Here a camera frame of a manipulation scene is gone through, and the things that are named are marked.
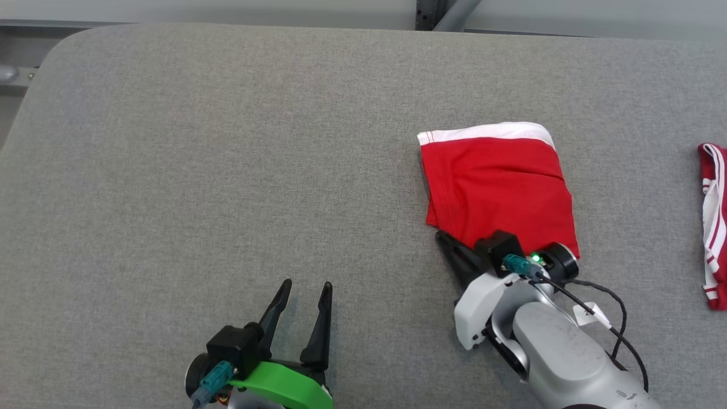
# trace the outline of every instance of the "gray fabric surface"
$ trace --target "gray fabric surface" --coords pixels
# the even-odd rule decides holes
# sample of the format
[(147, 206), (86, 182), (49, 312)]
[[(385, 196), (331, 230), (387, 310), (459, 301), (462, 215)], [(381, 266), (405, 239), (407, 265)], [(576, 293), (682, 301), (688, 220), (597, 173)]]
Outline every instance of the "gray fabric surface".
[(553, 134), (582, 278), (626, 302), (653, 397), (723, 407), (696, 145), (727, 144), (726, 62), (700, 44), (461, 33), (72, 36), (0, 152), (0, 408), (184, 408), (191, 359), (286, 277), (280, 358), (333, 283), (338, 408), (537, 407), (491, 348), (457, 343), (457, 289), (424, 224), (416, 134), (502, 121)]

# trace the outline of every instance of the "red cloth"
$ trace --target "red cloth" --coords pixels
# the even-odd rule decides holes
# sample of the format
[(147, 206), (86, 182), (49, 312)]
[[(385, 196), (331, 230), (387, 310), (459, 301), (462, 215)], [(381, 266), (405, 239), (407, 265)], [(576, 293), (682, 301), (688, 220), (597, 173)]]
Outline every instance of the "red cloth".
[(571, 194), (543, 126), (505, 122), (418, 138), (427, 223), (470, 247), (499, 229), (516, 234), (526, 254), (559, 242), (579, 257)]
[(727, 151), (714, 143), (703, 143), (698, 150), (704, 192), (704, 292), (711, 309), (727, 310), (727, 252), (722, 251), (727, 235), (723, 200)]

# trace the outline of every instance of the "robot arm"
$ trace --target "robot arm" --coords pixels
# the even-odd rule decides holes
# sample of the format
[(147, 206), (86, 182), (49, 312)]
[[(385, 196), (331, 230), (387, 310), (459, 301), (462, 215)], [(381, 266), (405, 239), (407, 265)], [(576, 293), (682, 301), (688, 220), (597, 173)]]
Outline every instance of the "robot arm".
[(318, 319), (300, 362), (272, 358), (270, 345), (291, 287), (290, 279), (283, 281), (260, 322), (243, 328), (226, 325), (207, 342), (207, 353), (192, 361), (185, 377), (193, 409), (215, 400), (235, 409), (333, 408), (325, 376), (333, 303), (330, 282), (324, 285)]
[(575, 278), (578, 266), (567, 248), (553, 243), (514, 269), (508, 255), (525, 259), (512, 234), (497, 231), (474, 250), (443, 231), (436, 239), (464, 290), (454, 308), (463, 347), (476, 349), (488, 339), (547, 409), (661, 409), (552, 302), (552, 285), (526, 277), (534, 269), (556, 286)]

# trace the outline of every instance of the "green plastic part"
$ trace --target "green plastic part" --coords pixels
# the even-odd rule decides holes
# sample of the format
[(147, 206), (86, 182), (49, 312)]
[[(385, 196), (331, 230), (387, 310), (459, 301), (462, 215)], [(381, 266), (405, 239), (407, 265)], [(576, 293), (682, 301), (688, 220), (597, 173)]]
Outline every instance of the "green plastic part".
[(333, 399), (318, 382), (274, 362), (261, 362), (243, 381), (229, 382), (290, 409), (332, 409)]

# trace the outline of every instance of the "white label tag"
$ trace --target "white label tag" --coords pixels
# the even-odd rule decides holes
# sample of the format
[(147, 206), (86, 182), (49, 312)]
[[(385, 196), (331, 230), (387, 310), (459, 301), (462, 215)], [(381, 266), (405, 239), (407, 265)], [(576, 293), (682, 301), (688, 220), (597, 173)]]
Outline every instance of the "white label tag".
[(583, 326), (586, 324), (590, 324), (591, 322), (600, 321), (601, 324), (603, 324), (606, 328), (611, 327), (611, 323), (608, 321), (608, 318), (606, 318), (606, 315), (601, 311), (600, 308), (596, 305), (596, 303), (584, 303), (588, 306), (588, 308), (592, 309), (593, 312), (596, 313), (596, 317), (591, 315), (589, 312), (583, 309), (583, 307), (579, 305), (573, 306), (573, 314), (576, 316), (576, 322), (578, 322), (579, 326)]

